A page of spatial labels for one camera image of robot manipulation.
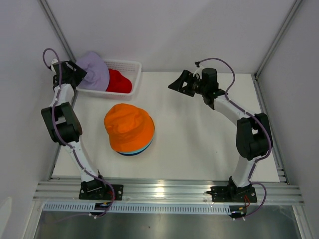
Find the lavender bucket hat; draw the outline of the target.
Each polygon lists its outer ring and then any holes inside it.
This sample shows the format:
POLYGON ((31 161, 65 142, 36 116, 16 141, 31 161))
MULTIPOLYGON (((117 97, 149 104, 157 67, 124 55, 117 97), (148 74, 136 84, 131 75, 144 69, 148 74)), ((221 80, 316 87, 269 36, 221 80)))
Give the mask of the lavender bucket hat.
POLYGON ((78 85, 80 89, 106 91, 110 82, 109 69, 97 53, 93 51, 86 52, 85 55, 77 59, 76 65, 87 72, 78 85))

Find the orange bucket hat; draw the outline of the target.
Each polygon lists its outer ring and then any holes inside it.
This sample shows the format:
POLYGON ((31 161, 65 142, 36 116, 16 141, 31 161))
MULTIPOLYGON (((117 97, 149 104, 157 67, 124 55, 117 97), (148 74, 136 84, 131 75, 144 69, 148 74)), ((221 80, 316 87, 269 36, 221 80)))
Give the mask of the orange bucket hat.
POLYGON ((153 139, 155 124, 145 110, 130 104, 114 105, 104 117, 110 147, 119 153, 144 149, 153 139))

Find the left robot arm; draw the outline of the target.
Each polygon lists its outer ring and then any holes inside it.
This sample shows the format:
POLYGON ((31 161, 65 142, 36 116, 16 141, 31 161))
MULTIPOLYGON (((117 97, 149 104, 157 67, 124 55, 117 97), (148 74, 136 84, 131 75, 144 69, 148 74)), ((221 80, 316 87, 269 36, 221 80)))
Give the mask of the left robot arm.
POLYGON ((102 175, 92 164, 81 142, 83 133, 79 119, 73 108, 72 100, 76 87, 86 75, 72 61, 59 62, 53 59, 49 69, 53 77, 54 98, 49 107, 41 110, 41 115, 53 142, 63 147, 79 170, 81 177, 80 199, 103 199, 108 187, 102 181, 102 175))

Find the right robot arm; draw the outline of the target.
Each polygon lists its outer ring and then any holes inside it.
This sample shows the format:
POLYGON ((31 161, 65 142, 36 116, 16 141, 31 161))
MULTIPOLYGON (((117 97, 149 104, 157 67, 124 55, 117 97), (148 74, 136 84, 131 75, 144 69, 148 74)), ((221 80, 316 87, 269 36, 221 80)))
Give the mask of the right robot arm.
POLYGON ((240 157, 227 186, 214 186, 207 191, 213 202, 242 203, 245 199, 256 202, 250 179, 258 161, 268 156, 273 146, 268 116, 252 114, 231 100, 228 93, 219 88, 214 68, 198 67, 194 73, 183 70, 168 88, 190 97, 201 95, 206 105, 236 126, 236 148, 240 157))

